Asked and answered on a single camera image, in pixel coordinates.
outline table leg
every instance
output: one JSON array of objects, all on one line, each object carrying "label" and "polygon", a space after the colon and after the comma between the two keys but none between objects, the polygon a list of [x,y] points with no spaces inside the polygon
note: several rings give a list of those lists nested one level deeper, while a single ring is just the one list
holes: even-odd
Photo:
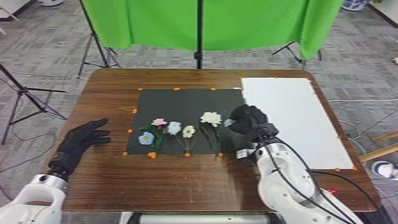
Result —
[{"label": "table leg", "polygon": [[381,149],[378,149],[376,151],[372,151],[365,155],[362,155],[358,157],[360,162],[369,161],[371,159],[378,158],[380,156],[387,155],[388,153],[392,153],[396,151],[398,151],[398,143],[392,144],[390,146],[383,147]]},{"label": "table leg", "polygon": [[388,140],[390,138],[398,137],[398,131],[390,132],[388,134],[378,136],[376,138],[371,139],[372,142],[381,142]]},{"label": "table leg", "polygon": [[19,19],[15,18],[14,14],[8,12],[8,10],[0,6],[0,9],[3,10],[3,12],[8,14],[10,18],[19,21]]}]

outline green backdrop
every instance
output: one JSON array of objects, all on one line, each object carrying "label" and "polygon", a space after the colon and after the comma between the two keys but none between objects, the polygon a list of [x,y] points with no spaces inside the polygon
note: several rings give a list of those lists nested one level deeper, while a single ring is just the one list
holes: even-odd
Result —
[{"label": "green backdrop", "polygon": [[[323,45],[342,0],[204,0],[204,50],[300,43],[308,59]],[[195,50],[197,0],[85,0],[102,45]]]}]

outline white paper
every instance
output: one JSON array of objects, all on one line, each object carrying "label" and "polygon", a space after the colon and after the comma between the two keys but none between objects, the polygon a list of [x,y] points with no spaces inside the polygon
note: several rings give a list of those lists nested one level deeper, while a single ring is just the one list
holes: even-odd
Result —
[{"label": "white paper", "polygon": [[330,119],[303,78],[243,78],[243,97],[268,116],[276,137],[292,146],[314,169],[351,169]]}]

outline black glove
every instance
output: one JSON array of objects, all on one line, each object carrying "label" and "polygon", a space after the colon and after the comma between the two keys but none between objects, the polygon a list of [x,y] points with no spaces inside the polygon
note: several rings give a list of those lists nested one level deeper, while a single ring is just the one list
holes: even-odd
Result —
[{"label": "black glove", "polygon": [[255,106],[241,105],[236,107],[229,119],[234,120],[234,123],[227,127],[244,135],[246,141],[259,142],[259,136],[273,137],[276,135],[278,131]]},{"label": "black glove", "polygon": [[65,134],[65,138],[47,164],[51,170],[56,170],[56,172],[61,171],[61,176],[65,177],[74,171],[88,147],[109,142],[109,131],[95,130],[106,123],[106,118],[97,121],[90,121]]}]

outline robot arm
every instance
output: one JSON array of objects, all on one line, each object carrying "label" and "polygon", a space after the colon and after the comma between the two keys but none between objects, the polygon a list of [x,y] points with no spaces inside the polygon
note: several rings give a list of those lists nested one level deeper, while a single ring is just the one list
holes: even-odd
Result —
[{"label": "robot arm", "polygon": [[47,164],[47,174],[35,175],[15,199],[0,208],[0,223],[60,223],[67,177],[72,174],[88,147],[109,142],[106,137],[109,132],[95,130],[106,122],[106,119],[92,121],[67,132]]},{"label": "robot arm", "polygon": [[323,189],[319,189],[321,192],[317,191],[305,166],[287,146],[275,138],[278,131],[268,123],[266,115],[259,109],[246,105],[237,107],[230,114],[230,120],[234,123],[229,129],[243,134],[246,141],[255,144],[255,149],[239,150],[236,156],[237,158],[248,157],[255,161],[260,174],[259,197],[285,223],[362,224],[353,212],[328,191]]}]

